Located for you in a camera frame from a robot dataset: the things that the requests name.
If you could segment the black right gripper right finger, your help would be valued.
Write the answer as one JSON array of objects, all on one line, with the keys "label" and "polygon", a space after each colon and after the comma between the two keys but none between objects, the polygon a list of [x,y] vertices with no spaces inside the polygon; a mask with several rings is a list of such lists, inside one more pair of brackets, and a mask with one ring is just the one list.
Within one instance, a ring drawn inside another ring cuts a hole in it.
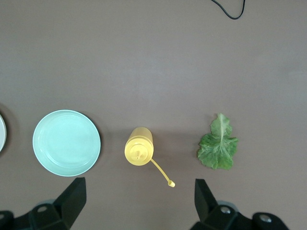
[{"label": "black right gripper right finger", "polygon": [[228,203],[219,204],[204,179],[195,180],[194,204],[200,221],[193,230],[287,230],[276,215],[254,213],[252,218],[243,216]]}]

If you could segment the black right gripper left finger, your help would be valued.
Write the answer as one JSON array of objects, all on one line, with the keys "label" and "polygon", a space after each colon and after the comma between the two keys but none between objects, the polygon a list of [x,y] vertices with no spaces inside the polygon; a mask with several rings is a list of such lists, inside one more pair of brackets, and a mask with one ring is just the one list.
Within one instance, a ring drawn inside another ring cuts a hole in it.
[{"label": "black right gripper left finger", "polygon": [[76,178],[54,201],[35,206],[15,217],[11,211],[0,212],[2,230],[69,230],[86,204],[86,180]]}]

